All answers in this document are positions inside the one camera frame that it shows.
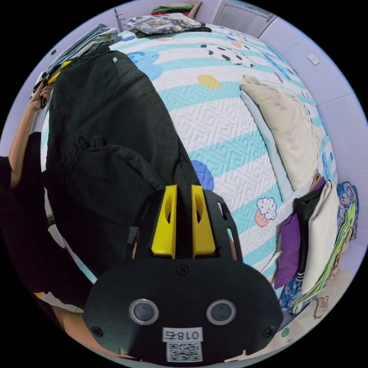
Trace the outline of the person's right hand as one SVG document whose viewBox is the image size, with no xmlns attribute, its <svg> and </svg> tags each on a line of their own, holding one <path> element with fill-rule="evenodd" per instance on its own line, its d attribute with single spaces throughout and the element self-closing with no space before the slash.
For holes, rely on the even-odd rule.
<svg viewBox="0 0 368 368">
<path fill-rule="evenodd" d="M 134 237 L 131 239 L 131 242 L 129 243 L 129 246 L 130 246 L 129 259 L 130 260 L 133 260 L 135 258 L 138 239 L 139 239 L 139 231 L 137 231 L 134 234 Z"/>
</svg>

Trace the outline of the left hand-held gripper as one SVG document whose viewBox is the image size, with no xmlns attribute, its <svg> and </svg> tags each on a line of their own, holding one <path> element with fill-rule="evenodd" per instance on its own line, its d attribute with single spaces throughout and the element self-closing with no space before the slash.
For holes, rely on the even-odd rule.
<svg viewBox="0 0 368 368">
<path fill-rule="evenodd" d="M 64 61 L 61 64 L 61 69 L 59 69 L 58 71 L 56 71 L 55 73 L 53 73 L 51 76 L 50 74 L 46 75 L 45 78 L 43 78 L 34 88 L 33 94 L 35 92 L 35 90 L 38 88 L 38 86 L 42 83 L 44 85 L 53 85 L 57 79 L 57 77 L 60 75 L 62 69 L 66 68 L 70 63 L 72 62 L 72 60 L 68 60 L 68 61 Z"/>
</svg>

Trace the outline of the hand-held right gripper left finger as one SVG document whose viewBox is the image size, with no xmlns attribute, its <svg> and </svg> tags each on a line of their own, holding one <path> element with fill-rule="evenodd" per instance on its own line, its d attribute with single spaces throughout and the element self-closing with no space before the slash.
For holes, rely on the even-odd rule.
<svg viewBox="0 0 368 368">
<path fill-rule="evenodd" d="M 175 257 L 176 255 L 176 207 L 177 185 L 166 186 L 151 246 L 155 256 Z"/>
</svg>

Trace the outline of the person's left hand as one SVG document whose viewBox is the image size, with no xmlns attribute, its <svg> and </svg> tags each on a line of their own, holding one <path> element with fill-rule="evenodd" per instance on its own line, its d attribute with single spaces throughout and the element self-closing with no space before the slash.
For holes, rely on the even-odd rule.
<svg viewBox="0 0 368 368">
<path fill-rule="evenodd" d="M 41 109 L 42 105 L 48 103 L 50 96 L 51 96 L 52 89 L 53 89 L 53 86 L 49 84 L 44 85 L 41 83 L 38 86 L 38 88 L 35 90 L 34 94 L 32 95 L 30 99 L 30 107 L 32 111 L 37 112 Z"/>
</svg>

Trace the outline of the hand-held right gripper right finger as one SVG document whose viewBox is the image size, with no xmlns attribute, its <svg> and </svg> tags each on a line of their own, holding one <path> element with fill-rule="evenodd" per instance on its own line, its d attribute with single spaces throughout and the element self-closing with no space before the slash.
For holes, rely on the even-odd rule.
<svg viewBox="0 0 368 368">
<path fill-rule="evenodd" d="M 216 247 L 202 186 L 192 185 L 191 197 L 193 257 L 210 256 Z"/>
</svg>

